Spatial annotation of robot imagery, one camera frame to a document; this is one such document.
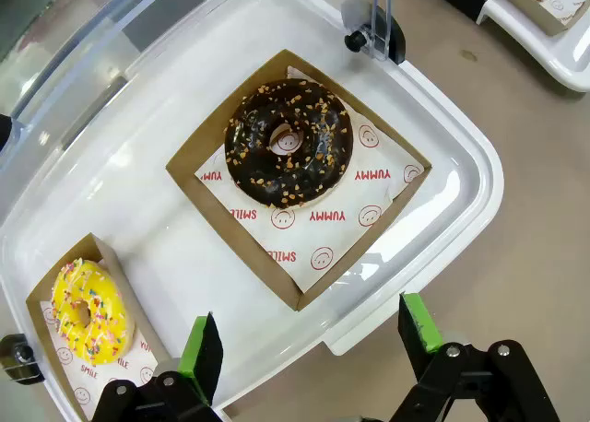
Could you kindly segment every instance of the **metal bolt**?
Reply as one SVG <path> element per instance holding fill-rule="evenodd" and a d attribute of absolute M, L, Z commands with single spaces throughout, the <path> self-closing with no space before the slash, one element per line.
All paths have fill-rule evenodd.
<path fill-rule="evenodd" d="M 505 345 L 501 345 L 498 347 L 498 354 L 500 356 L 508 356 L 510 355 L 510 348 Z"/>
<path fill-rule="evenodd" d="M 446 356 L 448 356 L 449 358 L 456 358 L 460 354 L 461 350 L 459 350 L 459 348 L 457 348 L 456 346 L 449 346 L 446 349 Z"/>

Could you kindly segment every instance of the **beige table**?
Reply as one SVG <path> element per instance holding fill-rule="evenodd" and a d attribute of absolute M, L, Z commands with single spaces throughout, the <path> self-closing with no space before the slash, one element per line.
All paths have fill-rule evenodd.
<path fill-rule="evenodd" d="M 478 27 L 443 0 L 395 0 L 395 16 L 408 60 L 485 133 L 505 174 L 499 214 L 422 296 L 440 328 L 479 348 L 520 341 L 561 420 L 588 421 L 588 97 L 558 85 L 493 22 Z M 388 420 L 415 383 L 396 324 L 394 317 L 339 358 L 317 347 L 228 413 L 236 422 Z M 21 396 L 11 387 L 0 393 L 2 408 Z M 48 396 L 40 399 L 57 420 Z M 485 419 L 458 403 L 448 420 Z"/>

